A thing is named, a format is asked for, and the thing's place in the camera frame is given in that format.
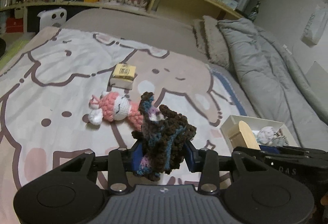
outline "bedsheet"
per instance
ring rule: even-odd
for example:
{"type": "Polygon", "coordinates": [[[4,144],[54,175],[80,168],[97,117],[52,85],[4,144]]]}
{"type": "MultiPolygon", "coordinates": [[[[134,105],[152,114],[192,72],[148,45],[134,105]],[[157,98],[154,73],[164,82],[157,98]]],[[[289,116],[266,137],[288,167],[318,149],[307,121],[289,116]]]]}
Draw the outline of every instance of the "bedsheet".
{"type": "MultiPolygon", "coordinates": [[[[231,84],[203,62],[171,51],[98,32],[46,28],[0,76],[0,223],[19,223],[13,197],[21,186],[87,150],[107,155],[135,140],[126,121],[88,123],[91,95],[128,94],[138,102],[154,92],[155,106],[167,105],[197,127],[193,144],[230,155],[220,125],[245,115],[231,84]],[[132,90],[108,87],[115,65],[137,67],[132,90]]],[[[107,174],[97,185],[106,188],[107,174]]],[[[194,184],[185,162],[155,184],[194,184]]],[[[221,181],[229,178],[221,173],[221,181]]]]}

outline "bed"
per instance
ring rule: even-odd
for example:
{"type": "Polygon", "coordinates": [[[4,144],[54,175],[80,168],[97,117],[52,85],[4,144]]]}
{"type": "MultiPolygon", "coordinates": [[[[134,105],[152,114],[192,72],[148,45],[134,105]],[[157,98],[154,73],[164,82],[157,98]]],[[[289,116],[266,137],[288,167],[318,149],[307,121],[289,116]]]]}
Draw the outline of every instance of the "bed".
{"type": "MultiPolygon", "coordinates": [[[[0,72],[0,223],[19,223],[12,201],[18,188],[79,154],[106,155],[135,140],[126,121],[88,123],[91,95],[117,91],[133,101],[154,92],[197,127],[193,144],[220,155],[229,149],[220,126],[231,114],[256,116],[234,78],[207,63],[192,27],[164,18],[90,9],[61,28],[47,27],[0,72]],[[137,66],[133,89],[108,87],[115,64],[137,66]]],[[[229,174],[221,173],[222,184],[229,174]]],[[[194,184],[185,163],[155,184],[194,184]]],[[[106,173],[97,185],[106,187],[106,173]]],[[[129,175],[129,181],[147,183],[129,175]]]]}

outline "metal screw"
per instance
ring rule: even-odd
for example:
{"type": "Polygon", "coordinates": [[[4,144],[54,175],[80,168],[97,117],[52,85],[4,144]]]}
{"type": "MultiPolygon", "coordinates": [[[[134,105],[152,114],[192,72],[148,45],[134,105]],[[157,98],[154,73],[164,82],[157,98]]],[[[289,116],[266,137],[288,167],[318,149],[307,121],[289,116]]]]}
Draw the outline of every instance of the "metal screw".
{"type": "Polygon", "coordinates": [[[124,191],[127,188],[127,186],[124,183],[114,183],[110,186],[110,188],[113,191],[121,192],[124,191]]]}
{"type": "Polygon", "coordinates": [[[201,190],[206,192],[214,192],[217,190],[217,186],[212,183],[205,183],[201,186],[201,190]]]}

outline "white storage box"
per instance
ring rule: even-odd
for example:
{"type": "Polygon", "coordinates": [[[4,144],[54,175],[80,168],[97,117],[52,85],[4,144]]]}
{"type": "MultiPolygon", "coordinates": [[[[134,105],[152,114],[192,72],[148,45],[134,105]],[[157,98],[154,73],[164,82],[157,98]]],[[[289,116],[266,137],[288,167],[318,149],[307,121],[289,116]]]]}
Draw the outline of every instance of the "white storage box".
{"type": "Polygon", "coordinates": [[[283,122],[268,120],[268,119],[254,118],[254,117],[230,115],[227,118],[227,120],[222,124],[221,132],[222,132],[231,152],[233,150],[233,146],[229,140],[229,131],[240,121],[245,121],[253,131],[259,131],[263,127],[266,127],[266,126],[272,126],[275,132],[277,132],[279,129],[281,129],[283,135],[287,138],[288,144],[290,146],[298,147],[298,144],[296,143],[295,139],[289,132],[287,126],[283,122]]]}

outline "wall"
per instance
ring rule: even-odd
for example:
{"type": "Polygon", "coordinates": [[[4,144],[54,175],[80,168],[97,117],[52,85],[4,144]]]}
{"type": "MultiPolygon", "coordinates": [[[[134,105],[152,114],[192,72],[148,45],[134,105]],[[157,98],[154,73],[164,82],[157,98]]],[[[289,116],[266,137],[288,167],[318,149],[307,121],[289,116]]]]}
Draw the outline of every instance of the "wall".
{"type": "Polygon", "coordinates": [[[326,0],[261,0],[255,24],[272,32],[292,51],[304,73],[315,61],[328,72],[328,25],[320,42],[312,47],[302,42],[303,30],[317,5],[326,0]]]}

